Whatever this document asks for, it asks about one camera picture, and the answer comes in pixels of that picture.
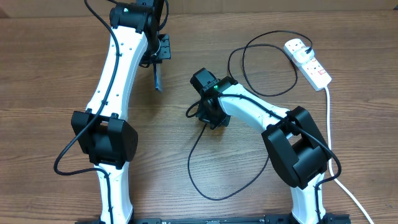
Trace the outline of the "blue Galaxy smartphone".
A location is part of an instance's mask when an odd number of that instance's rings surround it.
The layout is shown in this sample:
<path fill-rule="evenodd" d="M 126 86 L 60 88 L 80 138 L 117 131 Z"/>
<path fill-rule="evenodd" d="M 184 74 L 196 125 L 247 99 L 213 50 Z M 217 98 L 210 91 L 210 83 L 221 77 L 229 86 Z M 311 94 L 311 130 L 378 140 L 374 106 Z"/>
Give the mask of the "blue Galaxy smartphone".
<path fill-rule="evenodd" d="M 159 63 L 153 64 L 154 66 L 154 84 L 155 84 L 155 90 L 162 92 L 162 72 L 161 72 L 161 66 Z"/>

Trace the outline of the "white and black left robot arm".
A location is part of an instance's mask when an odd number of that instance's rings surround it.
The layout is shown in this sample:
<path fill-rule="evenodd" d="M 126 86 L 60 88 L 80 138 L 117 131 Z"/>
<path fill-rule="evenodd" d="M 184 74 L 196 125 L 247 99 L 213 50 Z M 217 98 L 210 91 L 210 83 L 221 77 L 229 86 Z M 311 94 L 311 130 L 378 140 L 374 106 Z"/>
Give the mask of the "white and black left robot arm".
<path fill-rule="evenodd" d="M 162 91 L 163 60 L 171 58 L 169 35 L 161 34 L 169 16 L 164 0 L 114 2 L 109 22 L 109 49 L 98 86 L 86 109 L 74 111 L 75 137 L 56 158 L 58 175 L 95 171 L 99 178 L 102 212 L 97 223 L 132 223 L 134 208 L 129 196 L 129 163 L 137 149 L 137 131 L 128 124 L 128 107 L 139 67 L 154 69 L 154 83 Z M 93 164 L 91 169 L 64 172 L 61 158 L 78 143 Z"/>

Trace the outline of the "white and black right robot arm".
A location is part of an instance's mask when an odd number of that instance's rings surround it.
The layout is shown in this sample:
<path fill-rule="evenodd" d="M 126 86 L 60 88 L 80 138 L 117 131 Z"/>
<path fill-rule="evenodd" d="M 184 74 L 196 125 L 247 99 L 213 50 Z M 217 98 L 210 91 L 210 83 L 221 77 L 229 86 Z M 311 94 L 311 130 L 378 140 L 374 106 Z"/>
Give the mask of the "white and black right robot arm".
<path fill-rule="evenodd" d="M 326 145 L 310 113 L 298 106 L 288 110 L 265 102 L 231 77 L 216 78 L 202 68 L 190 79 L 200 95 L 195 116 L 210 129 L 227 126 L 232 116 L 258 131 L 278 176 L 290 186 L 291 223 L 335 223 L 322 202 L 322 184 L 330 159 L 338 158 Z"/>

